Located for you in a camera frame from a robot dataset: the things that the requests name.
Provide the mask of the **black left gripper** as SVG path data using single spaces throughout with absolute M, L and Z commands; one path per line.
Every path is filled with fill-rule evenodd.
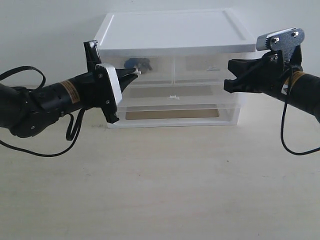
M 107 100 L 105 97 L 106 91 L 104 90 L 105 80 L 104 75 L 100 70 L 96 70 L 95 67 L 97 64 L 103 64 L 100 55 L 98 52 L 97 41 L 86 41 L 83 43 L 86 57 L 86 65 L 89 73 L 92 74 L 92 81 L 90 82 L 90 87 L 92 89 L 92 93 L 90 94 L 88 102 L 90 106 L 93 108 L 101 108 L 106 121 L 110 124 L 114 124 L 119 121 L 117 117 L 118 106 L 115 106 L 113 101 Z M 123 92 L 130 83 L 132 83 L 135 79 L 138 78 L 136 72 L 136 68 L 121 68 L 115 69 L 117 77 L 119 79 L 119 86 L 121 92 Z

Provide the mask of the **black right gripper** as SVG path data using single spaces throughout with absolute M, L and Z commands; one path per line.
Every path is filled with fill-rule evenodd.
M 230 94 L 233 93 L 264 93 L 271 97 L 281 95 L 283 86 L 289 84 L 290 77 L 296 72 L 302 72 L 302 51 L 295 48 L 284 59 L 284 52 L 269 51 L 260 59 L 231 59 L 228 61 L 227 70 L 236 78 L 225 79 L 223 89 Z M 259 68 L 254 76 L 243 76 Z

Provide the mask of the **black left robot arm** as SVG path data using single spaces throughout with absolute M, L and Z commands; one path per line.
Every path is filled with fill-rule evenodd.
M 136 68 L 102 63 L 97 40 L 84 42 L 87 71 L 67 80 L 30 89 L 0 86 L 0 126 L 19 138 L 34 137 L 65 115 L 100 108 L 113 124 L 125 88 L 138 77 Z

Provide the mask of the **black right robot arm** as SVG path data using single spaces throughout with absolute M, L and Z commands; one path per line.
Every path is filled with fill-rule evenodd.
M 227 69 L 235 79 L 226 79 L 228 93 L 266 94 L 320 120 L 320 78 L 303 71 L 297 46 L 290 60 L 281 50 L 257 59 L 231 59 Z

